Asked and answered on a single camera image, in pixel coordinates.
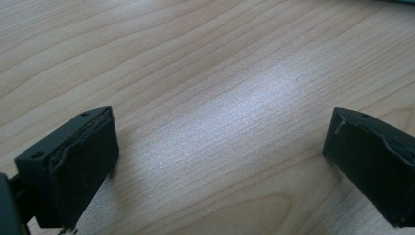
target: black plastic object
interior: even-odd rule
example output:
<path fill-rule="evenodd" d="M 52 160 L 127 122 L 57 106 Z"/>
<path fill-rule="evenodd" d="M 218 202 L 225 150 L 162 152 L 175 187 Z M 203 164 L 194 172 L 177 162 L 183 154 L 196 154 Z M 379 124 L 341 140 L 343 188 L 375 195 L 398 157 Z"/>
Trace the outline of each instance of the black plastic object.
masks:
<path fill-rule="evenodd" d="M 9 189 L 0 185 L 0 201 L 13 192 L 16 206 L 8 210 L 19 224 L 36 216 L 42 228 L 73 229 L 118 154 L 112 108 L 82 113 L 15 158 L 19 174 Z M 6 184 L 4 178 L 0 183 Z"/>
<path fill-rule="evenodd" d="M 415 138 L 366 114 L 335 108 L 330 159 L 394 227 L 415 226 Z"/>

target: light wood surface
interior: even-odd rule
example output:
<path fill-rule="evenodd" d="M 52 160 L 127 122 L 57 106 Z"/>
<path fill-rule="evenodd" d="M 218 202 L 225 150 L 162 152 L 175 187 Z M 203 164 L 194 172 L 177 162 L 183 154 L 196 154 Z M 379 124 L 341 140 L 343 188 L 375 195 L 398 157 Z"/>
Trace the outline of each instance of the light wood surface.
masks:
<path fill-rule="evenodd" d="M 335 106 L 415 135 L 414 14 L 371 0 L 1 1 L 0 171 L 111 105 L 121 155 L 78 234 L 413 234 L 321 153 Z"/>

